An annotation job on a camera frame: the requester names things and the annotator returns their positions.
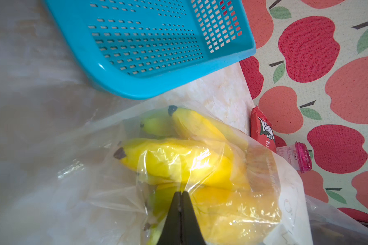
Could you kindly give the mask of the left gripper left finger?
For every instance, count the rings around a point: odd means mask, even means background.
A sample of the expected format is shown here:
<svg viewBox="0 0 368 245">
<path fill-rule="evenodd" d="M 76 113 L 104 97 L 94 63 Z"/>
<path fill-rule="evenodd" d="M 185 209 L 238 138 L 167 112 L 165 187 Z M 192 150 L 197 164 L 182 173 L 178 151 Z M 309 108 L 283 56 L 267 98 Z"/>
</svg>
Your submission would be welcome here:
<svg viewBox="0 0 368 245">
<path fill-rule="evenodd" d="M 170 205 L 170 209 L 157 245 L 181 245 L 182 244 L 182 194 L 176 192 Z"/>
</svg>

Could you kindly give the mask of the bananas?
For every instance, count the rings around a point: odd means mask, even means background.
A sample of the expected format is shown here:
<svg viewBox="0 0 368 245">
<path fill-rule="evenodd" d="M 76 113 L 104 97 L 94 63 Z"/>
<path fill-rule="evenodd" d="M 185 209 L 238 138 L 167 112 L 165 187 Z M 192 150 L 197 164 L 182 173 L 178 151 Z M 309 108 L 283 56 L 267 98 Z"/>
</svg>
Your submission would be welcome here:
<svg viewBox="0 0 368 245">
<path fill-rule="evenodd" d="M 155 245 L 176 192 L 188 192 L 203 236 L 213 245 L 260 243 L 281 222 L 273 153 L 230 126 L 171 105 L 147 113 L 145 138 L 122 142 L 113 157 L 153 186 L 148 204 Z"/>
</svg>

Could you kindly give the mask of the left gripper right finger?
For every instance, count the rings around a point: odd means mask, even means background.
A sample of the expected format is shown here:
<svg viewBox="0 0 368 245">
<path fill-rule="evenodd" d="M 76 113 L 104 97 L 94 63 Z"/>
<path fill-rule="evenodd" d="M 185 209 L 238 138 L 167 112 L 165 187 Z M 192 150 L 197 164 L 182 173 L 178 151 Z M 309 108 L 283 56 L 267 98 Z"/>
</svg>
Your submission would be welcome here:
<svg viewBox="0 0 368 245">
<path fill-rule="evenodd" d="M 206 245 L 188 192 L 181 194 L 180 227 L 182 245 Z"/>
</svg>

